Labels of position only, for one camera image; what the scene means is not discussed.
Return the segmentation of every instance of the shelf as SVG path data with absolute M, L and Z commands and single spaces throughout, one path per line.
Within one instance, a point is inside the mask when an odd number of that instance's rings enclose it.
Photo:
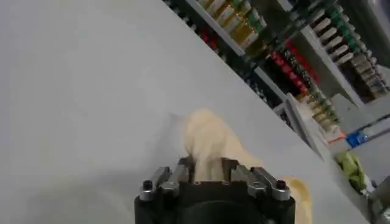
M 238 55 L 244 56 L 245 51 L 234 41 L 228 33 L 214 20 L 213 17 L 196 1 L 185 0 L 204 21 L 225 41 L 225 43 Z
M 297 107 L 296 99 L 291 95 L 287 94 L 287 99 L 285 101 L 285 111 L 286 114 L 291 121 L 291 125 L 293 126 L 294 131 L 302 138 L 304 142 L 306 142 L 311 149 L 317 155 L 324 160 L 318 146 L 316 145 L 307 125 L 304 123 L 300 113 L 299 109 Z
M 282 7 L 284 11 L 290 11 L 292 9 L 292 5 L 288 2 L 288 0 L 278 0 L 279 5 Z M 336 81 L 340 85 L 340 87 L 346 92 L 349 96 L 350 100 L 359 108 L 364 107 L 363 101 L 360 99 L 359 95 L 353 89 L 352 85 L 346 80 L 344 75 L 341 73 L 339 68 L 334 64 L 334 62 L 329 57 L 327 51 L 321 45 L 318 37 L 311 29 L 310 26 L 306 26 L 301 30 L 302 35 L 305 37 L 308 44 L 313 48 L 315 54 L 321 59 L 321 62 L 324 64 L 325 68 L 328 70 L 328 73 L 331 74 Z
M 225 41 L 225 43 L 238 55 L 244 56 L 245 51 L 234 41 L 230 35 L 214 20 L 213 17 L 196 1 L 185 0 L 196 12 L 203 18 L 203 20 Z M 273 92 L 280 98 L 281 101 L 286 99 L 286 95 L 280 90 L 280 88 L 269 78 L 269 76 L 257 67 L 255 73 L 270 87 Z

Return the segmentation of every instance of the beige stuffed animal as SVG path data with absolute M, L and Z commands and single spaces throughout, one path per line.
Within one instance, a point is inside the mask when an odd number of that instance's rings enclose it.
M 234 132 L 210 110 L 191 114 L 185 127 L 185 148 L 195 161 L 194 181 L 221 181 L 221 157 L 236 159 L 248 169 L 264 163 L 245 150 Z M 294 177 L 281 177 L 296 201 L 296 221 L 311 224 L 311 198 L 306 184 Z

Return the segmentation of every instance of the gray table surface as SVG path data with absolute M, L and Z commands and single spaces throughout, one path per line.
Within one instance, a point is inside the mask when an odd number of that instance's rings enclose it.
M 209 108 L 313 223 L 366 223 L 323 162 L 159 0 L 0 2 L 0 222 L 131 223 L 139 181 Z

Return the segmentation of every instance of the bottle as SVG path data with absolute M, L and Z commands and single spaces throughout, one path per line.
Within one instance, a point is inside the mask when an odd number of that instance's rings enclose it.
M 219 8 L 226 2 L 226 0 L 211 0 L 206 5 L 205 9 L 211 16 L 214 15 Z
M 227 18 L 238 11 L 239 5 L 242 1 L 243 0 L 231 0 L 229 2 L 225 2 L 225 4 L 213 15 L 213 18 L 219 25 L 223 25 Z
M 257 40 L 260 32 L 264 29 L 265 23 L 260 21 L 255 24 L 250 34 L 239 44 L 242 49 L 247 49 L 255 40 Z
M 257 10 L 252 10 L 252 13 L 248 14 L 247 19 L 245 19 L 237 28 L 233 31 L 232 38 L 238 43 L 241 44 L 248 35 L 254 30 L 254 26 L 257 21 L 259 21 L 260 16 L 257 13 Z
M 227 33 L 231 33 L 240 22 L 244 19 L 244 17 L 248 14 L 248 12 L 252 9 L 249 1 L 244 1 L 239 10 L 236 13 L 233 13 L 228 17 L 222 27 Z

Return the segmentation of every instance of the blue object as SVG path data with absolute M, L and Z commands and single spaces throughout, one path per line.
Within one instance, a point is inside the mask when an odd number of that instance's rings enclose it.
M 359 145 L 365 143 L 368 139 L 368 136 L 364 134 L 363 131 L 353 132 L 346 137 L 346 141 L 351 146 L 351 148 L 358 147 Z

